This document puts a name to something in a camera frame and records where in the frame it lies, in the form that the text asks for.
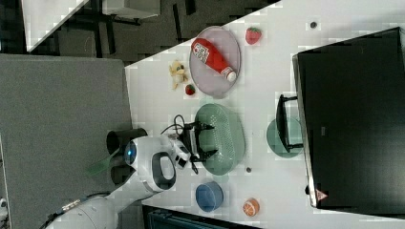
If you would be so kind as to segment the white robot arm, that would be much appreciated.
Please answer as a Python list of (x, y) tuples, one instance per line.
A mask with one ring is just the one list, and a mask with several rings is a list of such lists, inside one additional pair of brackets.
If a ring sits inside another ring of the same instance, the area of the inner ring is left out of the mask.
[(77, 199), (55, 213), (39, 229), (117, 229), (118, 214), (138, 200), (171, 189), (177, 171), (215, 155), (203, 151), (199, 134), (213, 127), (200, 121), (181, 126), (180, 134), (140, 136), (123, 151), (125, 162), (134, 169), (126, 181), (109, 194)]

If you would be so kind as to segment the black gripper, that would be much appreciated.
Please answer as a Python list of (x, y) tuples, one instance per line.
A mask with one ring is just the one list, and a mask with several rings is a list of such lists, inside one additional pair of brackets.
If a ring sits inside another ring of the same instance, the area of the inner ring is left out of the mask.
[(213, 126), (201, 123), (200, 121), (186, 123), (181, 127), (179, 140), (184, 144), (185, 148), (191, 154), (190, 160), (192, 162), (207, 161), (210, 157), (214, 156), (218, 152), (217, 149), (210, 150), (207, 152), (205, 151), (198, 152), (198, 140), (197, 140), (198, 132), (213, 129), (214, 129)]

